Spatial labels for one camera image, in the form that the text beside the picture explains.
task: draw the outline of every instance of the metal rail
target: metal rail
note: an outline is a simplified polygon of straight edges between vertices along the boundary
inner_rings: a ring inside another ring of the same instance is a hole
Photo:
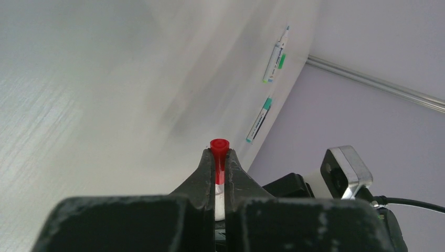
[[[343,76],[350,80],[354,80],[365,85],[377,88],[381,91],[390,93],[392,95],[401,97],[405,100],[415,102],[424,107],[434,109],[436,111],[445,113],[445,100],[438,99],[427,94],[414,91],[409,88],[402,87],[400,85],[378,79],[361,72],[357,72],[332,62],[309,55],[306,64],[320,68],[322,70],[331,72],[336,75]]]

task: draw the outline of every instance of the purple wall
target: purple wall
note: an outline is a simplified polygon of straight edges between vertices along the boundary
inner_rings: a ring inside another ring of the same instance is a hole
[[[445,114],[305,66],[249,174],[261,185],[320,168],[327,148],[352,145],[374,195],[445,205]],[[445,215],[392,206],[409,251],[443,251]]]

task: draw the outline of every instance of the wall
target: wall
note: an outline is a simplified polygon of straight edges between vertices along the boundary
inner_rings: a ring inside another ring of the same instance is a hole
[[[445,99],[445,1],[330,0],[311,55]]]
[[[250,165],[265,133],[246,136],[295,83],[319,0],[0,3],[0,251],[29,251],[60,200],[168,194],[211,139],[247,146]]]
[[[445,115],[305,66],[249,174],[261,185],[320,168],[327,148],[352,145],[374,195],[445,205]],[[445,216],[392,206],[410,251],[443,251]]]

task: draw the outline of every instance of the red plastic tip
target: red plastic tip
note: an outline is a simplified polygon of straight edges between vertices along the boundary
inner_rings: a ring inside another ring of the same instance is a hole
[[[229,145],[230,143],[226,139],[213,139],[210,142],[210,150],[215,159],[215,182],[218,185],[224,184],[224,167]]]

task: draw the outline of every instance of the marker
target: marker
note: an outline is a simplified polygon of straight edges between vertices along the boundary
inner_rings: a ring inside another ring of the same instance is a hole
[[[229,151],[230,143],[225,139],[213,139],[210,142],[210,150],[215,159],[215,221],[226,218],[224,208],[224,183],[225,183],[225,163],[226,155]]]
[[[272,104],[272,99],[267,98],[266,102],[263,105],[263,108],[261,109],[260,114],[258,115],[257,119],[255,120],[255,123],[252,126],[252,129],[249,132],[249,135],[246,138],[246,141],[248,143],[251,143],[257,136],[258,130],[262,126],[263,121],[265,120],[267,113],[269,112],[271,104]]]
[[[272,51],[272,56],[270,56],[269,64],[267,65],[266,73],[263,77],[263,82],[273,82],[273,78],[277,72],[277,67],[280,64],[281,56],[283,55],[284,48],[288,42],[289,25],[286,27],[286,31],[283,36],[281,36],[280,41],[275,44]]]

